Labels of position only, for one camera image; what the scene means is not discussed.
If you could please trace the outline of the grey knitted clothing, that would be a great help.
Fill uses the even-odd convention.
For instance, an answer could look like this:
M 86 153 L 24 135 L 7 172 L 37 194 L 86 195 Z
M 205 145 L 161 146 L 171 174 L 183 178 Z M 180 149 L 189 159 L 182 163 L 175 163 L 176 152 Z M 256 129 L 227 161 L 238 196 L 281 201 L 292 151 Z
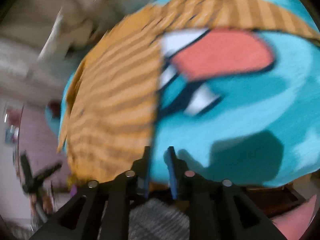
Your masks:
M 148 200 L 130 211 L 128 239 L 189 239 L 186 214 L 158 199 Z

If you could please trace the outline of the pink curtain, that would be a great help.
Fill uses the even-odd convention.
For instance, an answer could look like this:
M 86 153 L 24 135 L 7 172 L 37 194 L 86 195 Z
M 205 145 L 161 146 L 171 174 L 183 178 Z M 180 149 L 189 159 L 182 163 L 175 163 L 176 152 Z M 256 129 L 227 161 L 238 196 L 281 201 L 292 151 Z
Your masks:
M 57 137 L 46 123 L 44 109 L 29 105 L 23 107 L 18 147 L 20 152 L 27 153 L 33 175 L 61 162 L 61 169 L 51 175 L 44 184 L 53 185 L 57 189 L 67 188 L 67 179 L 71 172 L 66 155 L 56 152 Z

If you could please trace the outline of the pink fabric item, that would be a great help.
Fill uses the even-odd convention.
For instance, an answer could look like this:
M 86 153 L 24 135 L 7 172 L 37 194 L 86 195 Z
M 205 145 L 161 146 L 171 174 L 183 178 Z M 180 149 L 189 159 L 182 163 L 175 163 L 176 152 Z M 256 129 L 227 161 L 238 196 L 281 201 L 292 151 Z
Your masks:
M 286 239 L 300 239 L 313 221 L 318 210 L 318 196 L 313 195 L 306 202 L 271 221 Z

